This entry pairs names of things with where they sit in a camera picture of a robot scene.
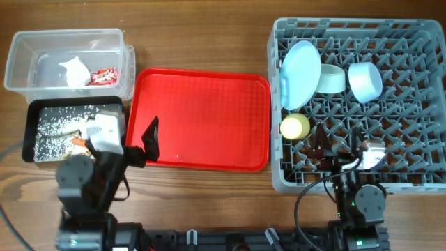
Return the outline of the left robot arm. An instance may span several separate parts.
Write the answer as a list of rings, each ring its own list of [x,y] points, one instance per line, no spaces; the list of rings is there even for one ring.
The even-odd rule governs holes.
[[[90,156],[67,158],[56,171],[63,204],[56,236],[58,250],[154,250],[140,223],[120,223],[109,212],[119,201],[120,184],[127,185],[129,166],[145,167],[160,156],[159,119],[145,129],[142,146],[125,146],[125,123],[118,114],[97,114],[81,131]]]

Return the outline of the light blue bowl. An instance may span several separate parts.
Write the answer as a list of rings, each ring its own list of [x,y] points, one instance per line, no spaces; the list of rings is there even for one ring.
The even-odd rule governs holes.
[[[360,103],[379,97],[383,91],[383,81],[377,67],[371,62],[353,63],[348,69],[351,91]]]

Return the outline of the food scraps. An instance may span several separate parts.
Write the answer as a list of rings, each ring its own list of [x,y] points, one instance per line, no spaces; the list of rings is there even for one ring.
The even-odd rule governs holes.
[[[56,162],[71,155],[85,155],[91,152],[76,146],[72,138],[80,136],[79,126],[92,119],[99,111],[119,112],[119,105],[47,107],[39,113],[38,131],[34,146],[34,162]]]

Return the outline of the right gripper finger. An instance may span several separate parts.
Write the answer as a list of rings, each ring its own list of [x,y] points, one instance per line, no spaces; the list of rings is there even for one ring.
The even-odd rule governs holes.
[[[331,152],[331,144],[325,133],[324,127],[318,123],[315,131],[315,142],[312,153],[329,153]]]
[[[351,153],[359,155],[362,152],[362,143],[364,141],[364,133],[359,127],[354,127],[351,132]]]

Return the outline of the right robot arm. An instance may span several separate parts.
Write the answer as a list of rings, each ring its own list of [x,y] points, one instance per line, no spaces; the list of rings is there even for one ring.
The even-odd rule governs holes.
[[[322,245],[324,250],[384,250],[378,225],[383,223],[386,190],[379,183],[360,180],[361,171],[369,171],[385,159],[386,147],[380,141],[366,139],[357,128],[352,130],[349,153],[332,149],[321,124],[309,156],[320,161],[320,169],[330,172],[323,182],[332,181],[338,220],[328,223]]]

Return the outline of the green bowl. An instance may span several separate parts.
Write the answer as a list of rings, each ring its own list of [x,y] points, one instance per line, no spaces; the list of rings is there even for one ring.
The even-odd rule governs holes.
[[[321,75],[316,87],[317,93],[336,94],[346,90],[346,73],[338,66],[321,65]]]

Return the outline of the orange carrot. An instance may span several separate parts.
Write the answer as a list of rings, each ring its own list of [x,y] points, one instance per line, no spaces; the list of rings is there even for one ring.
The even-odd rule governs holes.
[[[71,139],[71,142],[76,145],[76,146],[80,146],[80,147],[84,147],[86,148],[86,140],[79,138],[79,137],[75,137]]]

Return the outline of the white tissue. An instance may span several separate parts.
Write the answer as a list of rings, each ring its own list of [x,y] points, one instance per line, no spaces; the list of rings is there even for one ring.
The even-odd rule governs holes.
[[[66,82],[69,87],[83,87],[91,81],[88,68],[80,61],[78,56],[59,65],[66,69]]]

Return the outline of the red candy wrapper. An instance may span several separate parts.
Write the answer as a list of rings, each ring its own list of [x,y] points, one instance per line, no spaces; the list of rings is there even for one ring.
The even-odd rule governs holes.
[[[105,68],[97,70],[90,74],[90,81],[87,86],[109,86],[113,85],[118,80],[117,68]]]

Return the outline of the light blue plate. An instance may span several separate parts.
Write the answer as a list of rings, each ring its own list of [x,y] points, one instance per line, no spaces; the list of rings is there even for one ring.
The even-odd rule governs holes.
[[[316,91],[321,76],[321,57],[309,41],[296,43],[287,53],[279,73],[281,105],[300,109]]]

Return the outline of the yellow cup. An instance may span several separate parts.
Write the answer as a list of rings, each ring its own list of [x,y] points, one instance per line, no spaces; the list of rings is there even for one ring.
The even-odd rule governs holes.
[[[309,134],[310,122],[302,114],[289,114],[282,120],[279,130],[286,139],[303,139]]]

